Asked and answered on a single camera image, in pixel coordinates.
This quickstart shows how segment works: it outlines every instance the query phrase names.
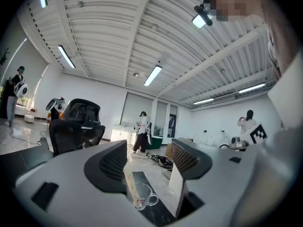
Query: glass cup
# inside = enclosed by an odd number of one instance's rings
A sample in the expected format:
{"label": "glass cup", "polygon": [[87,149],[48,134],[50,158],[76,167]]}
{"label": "glass cup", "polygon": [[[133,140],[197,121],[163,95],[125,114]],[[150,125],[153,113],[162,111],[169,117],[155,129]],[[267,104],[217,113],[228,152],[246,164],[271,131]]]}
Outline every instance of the glass cup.
{"label": "glass cup", "polygon": [[[150,202],[151,198],[155,197],[154,202]],[[127,191],[127,198],[137,210],[143,210],[146,206],[153,206],[158,203],[159,197],[152,192],[150,186],[143,183],[135,183],[135,186]]]}

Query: floor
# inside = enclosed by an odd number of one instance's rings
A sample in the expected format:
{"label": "floor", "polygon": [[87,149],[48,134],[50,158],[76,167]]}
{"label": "floor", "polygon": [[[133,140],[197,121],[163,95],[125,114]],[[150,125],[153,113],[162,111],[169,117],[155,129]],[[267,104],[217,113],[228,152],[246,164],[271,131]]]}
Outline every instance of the floor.
{"label": "floor", "polygon": [[[27,123],[23,118],[15,118],[12,128],[6,126],[4,122],[5,119],[0,119],[0,155],[37,146],[38,141],[42,137],[40,133],[46,137],[50,150],[53,150],[47,123],[45,121],[37,120],[34,123]],[[145,159],[139,154],[132,154],[130,152],[131,147],[131,145],[127,146],[128,162],[125,165],[125,170],[144,172],[161,201],[171,214],[175,216],[179,196],[169,187],[169,179],[162,173],[166,170],[150,158]],[[161,147],[160,149],[151,150],[149,154],[164,156],[165,152],[166,147]]]}

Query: white stool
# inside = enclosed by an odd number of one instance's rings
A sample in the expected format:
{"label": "white stool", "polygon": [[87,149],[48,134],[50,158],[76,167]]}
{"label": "white stool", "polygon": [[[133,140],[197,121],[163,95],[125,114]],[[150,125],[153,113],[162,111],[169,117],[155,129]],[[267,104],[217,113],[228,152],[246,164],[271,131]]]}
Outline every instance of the white stool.
{"label": "white stool", "polygon": [[35,121],[35,117],[34,116],[31,116],[31,115],[24,115],[24,120],[25,122],[28,122],[28,123],[33,123]]}

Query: white ceiling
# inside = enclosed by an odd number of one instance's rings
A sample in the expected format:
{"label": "white ceiling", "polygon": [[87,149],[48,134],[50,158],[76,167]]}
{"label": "white ceiling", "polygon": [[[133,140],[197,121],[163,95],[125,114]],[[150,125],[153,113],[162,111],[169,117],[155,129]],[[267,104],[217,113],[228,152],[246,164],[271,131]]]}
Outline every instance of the white ceiling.
{"label": "white ceiling", "polygon": [[[65,73],[131,88],[193,107],[264,82],[268,70],[264,21],[251,16],[197,29],[191,20],[203,0],[28,0],[31,23]],[[60,57],[64,46],[76,69]],[[149,87],[146,76],[161,61]]]}

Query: person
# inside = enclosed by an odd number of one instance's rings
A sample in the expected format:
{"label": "person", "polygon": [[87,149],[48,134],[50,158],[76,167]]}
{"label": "person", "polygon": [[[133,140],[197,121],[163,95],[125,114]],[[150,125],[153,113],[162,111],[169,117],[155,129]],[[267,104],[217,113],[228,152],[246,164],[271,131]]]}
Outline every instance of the person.
{"label": "person", "polygon": [[254,112],[252,110],[248,110],[246,114],[246,118],[240,117],[237,125],[241,126],[241,134],[246,133],[248,130],[253,128],[257,122],[252,119]]}
{"label": "person", "polygon": [[268,54],[276,80],[285,73],[299,52],[300,41],[284,13],[273,0],[206,0],[218,20],[235,21],[257,15],[268,25]]}
{"label": "person", "polygon": [[16,104],[18,98],[16,97],[14,93],[14,88],[15,86],[24,80],[23,78],[23,73],[24,73],[25,68],[23,66],[20,66],[19,69],[17,70],[18,74],[15,75],[12,80],[9,81],[9,98],[8,98],[8,103],[7,103],[7,122],[5,124],[9,127],[13,125],[14,117],[15,117],[15,111],[16,111]]}
{"label": "person", "polygon": [[137,140],[132,148],[132,152],[136,153],[139,147],[141,149],[139,150],[140,153],[145,153],[146,152],[146,146],[147,146],[147,133],[145,130],[148,128],[148,119],[147,119],[147,114],[146,112],[141,112],[140,117],[142,117],[142,120],[139,124],[139,132],[137,136]]}

